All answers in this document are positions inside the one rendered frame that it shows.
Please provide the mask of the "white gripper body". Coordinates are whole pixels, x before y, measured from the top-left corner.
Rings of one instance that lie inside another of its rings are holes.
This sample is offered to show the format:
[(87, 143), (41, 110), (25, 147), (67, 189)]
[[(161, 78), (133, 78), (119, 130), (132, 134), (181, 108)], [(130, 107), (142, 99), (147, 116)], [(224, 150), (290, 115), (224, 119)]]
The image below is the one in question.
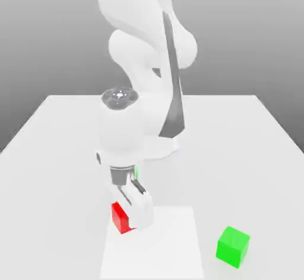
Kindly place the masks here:
[(154, 222), (153, 200), (138, 179), (127, 178), (126, 185), (110, 185), (113, 199), (128, 217), (130, 228), (143, 230)]

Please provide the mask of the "small red cube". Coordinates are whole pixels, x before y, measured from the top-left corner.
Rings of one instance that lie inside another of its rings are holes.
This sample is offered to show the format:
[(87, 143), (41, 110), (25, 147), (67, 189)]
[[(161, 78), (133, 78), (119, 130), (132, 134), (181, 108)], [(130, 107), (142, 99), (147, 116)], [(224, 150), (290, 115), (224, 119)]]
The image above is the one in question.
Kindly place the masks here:
[(112, 221), (121, 234), (125, 234), (135, 229), (129, 224), (129, 217), (118, 202), (111, 204)]

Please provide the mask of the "small green cube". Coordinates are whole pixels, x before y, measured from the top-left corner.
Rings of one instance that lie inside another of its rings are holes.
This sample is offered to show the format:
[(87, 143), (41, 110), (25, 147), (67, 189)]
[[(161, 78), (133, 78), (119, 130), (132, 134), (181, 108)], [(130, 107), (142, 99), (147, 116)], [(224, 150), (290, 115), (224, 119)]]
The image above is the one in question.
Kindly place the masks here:
[(216, 258), (238, 269), (249, 247), (251, 236), (227, 226), (217, 242)]

